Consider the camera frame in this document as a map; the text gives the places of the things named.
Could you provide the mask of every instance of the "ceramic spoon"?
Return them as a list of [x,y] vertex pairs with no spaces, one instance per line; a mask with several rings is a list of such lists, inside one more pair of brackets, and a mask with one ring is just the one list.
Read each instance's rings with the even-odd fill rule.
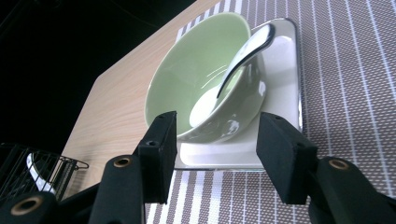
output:
[[233,76],[233,73],[237,71],[241,65],[253,58],[257,53],[266,49],[271,44],[274,36],[275,26],[272,24],[267,24],[257,31],[244,44],[244,46],[242,46],[242,48],[233,57],[233,60],[228,66],[220,84],[204,93],[195,104],[190,114],[190,125],[192,127],[199,125],[210,115],[210,113],[212,113],[217,103],[217,99],[219,98],[227,82]]

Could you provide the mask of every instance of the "striped placemat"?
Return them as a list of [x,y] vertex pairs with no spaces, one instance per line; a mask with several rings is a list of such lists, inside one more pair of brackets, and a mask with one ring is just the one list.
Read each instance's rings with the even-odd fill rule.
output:
[[[352,161],[375,188],[396,197],[396,4],[372,1],[225,0],[189,22],[234,11],[251,27],[296,22],[304,134],[318,155]],[[168,205],[147,205],[148,223],[309,223],[285,205],[265,172],[176,171]]]

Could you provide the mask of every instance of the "brass screw insert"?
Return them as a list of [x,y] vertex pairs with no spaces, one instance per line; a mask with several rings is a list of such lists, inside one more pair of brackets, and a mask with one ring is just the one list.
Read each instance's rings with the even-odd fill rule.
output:
[[330,160],[329,161],[330,166],[332,166],[335,169],[338,170],[347,170],[349,169],[349,165],[344,162],[344,161],[340,161],[340,160]]
[[40,196],[33,196],[24,199],[11,208],[11,214],[14,216],[23,216],[32,211],[35,211],[43,203],[43,198]]
[[119,167],[119,168],[122,168],[122,167],[125,167],[125,166],[128,166],[129,164],[131,164],[132,163],[132,160],[131,159],[129,159],[129,158],[127,158],[127,157],[124,157],[124,158],[120,158],[119,160],[117,160],[117,161],[114,161],[114,166],[115,167]]

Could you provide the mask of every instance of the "wire rack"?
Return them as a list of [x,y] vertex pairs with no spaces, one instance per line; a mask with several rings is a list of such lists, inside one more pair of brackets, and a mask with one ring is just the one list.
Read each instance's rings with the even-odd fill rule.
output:
[[88,169],[83,161],[19,144],[0,144],[0,205],[33,191],[48,191],[60,201],[74,171]]

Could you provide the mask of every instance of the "plate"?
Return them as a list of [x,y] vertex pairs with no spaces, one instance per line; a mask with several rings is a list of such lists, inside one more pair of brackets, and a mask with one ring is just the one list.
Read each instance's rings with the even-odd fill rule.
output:
[[[266,95],[261,111],[277,114],[298,130],[302,129],[301,92],[299,81],[299,48],[297,30],[292,21],[274,19],[252,29],[272,23],[276,36],[262,52],[266,72]],[[256,154],[260,113],[236,137],[220,143],[177,143],[175,169],[178,170],[261,170]]]

